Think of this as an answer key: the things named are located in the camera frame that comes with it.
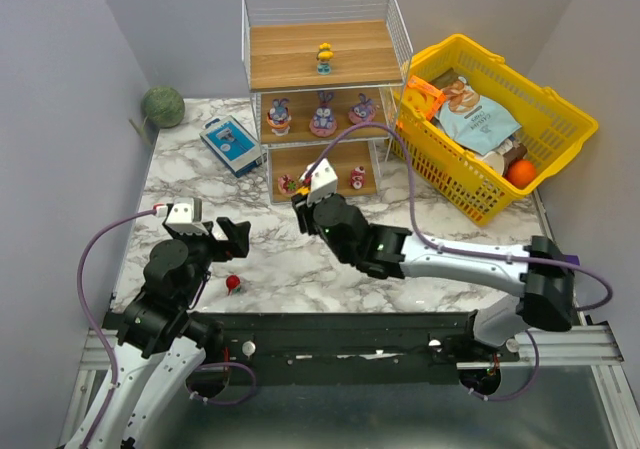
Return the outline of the pink bear strawberry tart toy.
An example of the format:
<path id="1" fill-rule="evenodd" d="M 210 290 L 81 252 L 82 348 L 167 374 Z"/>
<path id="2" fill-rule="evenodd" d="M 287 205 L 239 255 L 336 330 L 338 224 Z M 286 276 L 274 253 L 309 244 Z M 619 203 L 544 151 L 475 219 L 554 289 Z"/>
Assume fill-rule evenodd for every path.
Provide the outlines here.
<path id="1" fill-rule="evenodd" d="M 292 196 L 299 188 L 299 180 L 289 174 L 283 174 L 277 179 L 278 191 L 283 196 Z"/>

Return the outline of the red ball toy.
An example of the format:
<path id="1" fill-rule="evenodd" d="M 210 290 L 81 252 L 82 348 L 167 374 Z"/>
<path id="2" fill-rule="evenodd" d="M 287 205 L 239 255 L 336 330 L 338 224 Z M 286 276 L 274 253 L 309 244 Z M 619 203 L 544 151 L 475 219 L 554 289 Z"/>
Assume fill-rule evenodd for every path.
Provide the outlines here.
<path id="1" fill-rule="evenodd" d="M 226 278 L 225 285 L 227 288 L 227 295 L 231 296 L 233 294 L 237 294 L 242 290 L 243 282 L 239 276 L 230 275 Z"/>

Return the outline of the purple bunny pink donut toy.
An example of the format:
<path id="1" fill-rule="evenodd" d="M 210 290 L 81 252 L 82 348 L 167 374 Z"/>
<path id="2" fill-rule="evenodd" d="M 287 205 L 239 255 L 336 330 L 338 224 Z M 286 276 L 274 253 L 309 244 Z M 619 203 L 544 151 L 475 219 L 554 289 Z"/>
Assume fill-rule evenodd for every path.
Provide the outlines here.
<path id="1" fill-rule="evenodd" d="M 334 98 L 334 91 L 318 91 L 319 105 L 316 108 L 309 123 L 309 130 L 320 138 L 326 138 L 334 134 L 338 124 L 330 103 Z"/>

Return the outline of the purple bunny orange ring toy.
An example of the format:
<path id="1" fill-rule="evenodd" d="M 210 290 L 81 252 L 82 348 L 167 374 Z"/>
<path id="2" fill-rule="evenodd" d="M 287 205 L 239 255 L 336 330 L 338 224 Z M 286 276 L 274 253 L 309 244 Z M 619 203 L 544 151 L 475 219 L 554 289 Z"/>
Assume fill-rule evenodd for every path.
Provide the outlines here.
<path id="1" fill-rule="evenodd" d="M 287 98 L 274 99 L 267 113 L 267 123 L 271 131 L 278 137 L 289 133 L 291 115 L 288 103 L 289 100 Z"/>

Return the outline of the purple unicorn pink donut toy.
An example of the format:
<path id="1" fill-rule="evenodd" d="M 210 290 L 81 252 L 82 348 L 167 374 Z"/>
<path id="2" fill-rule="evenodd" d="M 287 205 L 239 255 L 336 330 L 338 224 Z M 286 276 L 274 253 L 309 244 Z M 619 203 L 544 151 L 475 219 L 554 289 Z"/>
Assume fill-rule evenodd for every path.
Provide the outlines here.
<path id="1" fill-rule="evenodd" d="M 352 106 L 348 112 L 348 118 L 352 124 L 371 122 L 377 113 L 374 101 L 364 93 L 359 93 L 359 102 Z"/>

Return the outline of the small yellow blue toy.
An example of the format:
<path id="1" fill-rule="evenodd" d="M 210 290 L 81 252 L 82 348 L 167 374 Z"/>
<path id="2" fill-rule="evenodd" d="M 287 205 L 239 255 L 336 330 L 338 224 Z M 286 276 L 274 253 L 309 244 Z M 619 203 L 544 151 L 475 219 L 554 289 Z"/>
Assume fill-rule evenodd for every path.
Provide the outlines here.
<path id="1" fill-rule="evenodd" d="M 316 54 L 317 73 L 320 75 L 328 75 L 331 72 L 331 59 L 334 57 L 332 46 L 330 43 L 322 43 L 318 47 Z"/>

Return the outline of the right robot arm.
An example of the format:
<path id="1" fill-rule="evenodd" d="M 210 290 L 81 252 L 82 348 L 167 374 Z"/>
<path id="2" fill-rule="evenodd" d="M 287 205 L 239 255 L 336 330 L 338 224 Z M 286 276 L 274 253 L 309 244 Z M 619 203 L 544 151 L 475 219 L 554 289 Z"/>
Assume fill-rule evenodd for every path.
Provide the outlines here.
<path id="1" fill-rule="evenodd" d="M 481 345 L 497 348 L 529 328 L 572 327 L 575 276 L 547 237 L 510 246 L 455 242 L 369 223 L 339 194 L 314 202 L 296 194 L 291 202 L 302 233 L 320 237 L 340 263 L 372 278 L 440 278 L 504 292 L 470 317 L 471 336 Z"/>

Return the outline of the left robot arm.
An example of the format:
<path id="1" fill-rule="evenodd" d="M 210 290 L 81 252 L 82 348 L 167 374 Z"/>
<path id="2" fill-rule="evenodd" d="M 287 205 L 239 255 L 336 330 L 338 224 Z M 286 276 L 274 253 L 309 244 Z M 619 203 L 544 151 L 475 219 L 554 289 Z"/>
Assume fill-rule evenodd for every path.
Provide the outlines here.
<path id="1" fill-rule="evenodd" d="M 212 264 L 249 253 L 250 222 L 219 217 L 214 224 L 186 214 L 166 215 L 169 239 L 157 243 L 144 267 L 140 292 L 123 312 L 117 341 L 106 343 L 110 369 L 69 448 L 141 448 L 164 407 L 209 355 L 223 356 L 218 323 L 198 322 L 193 301 Z"/>

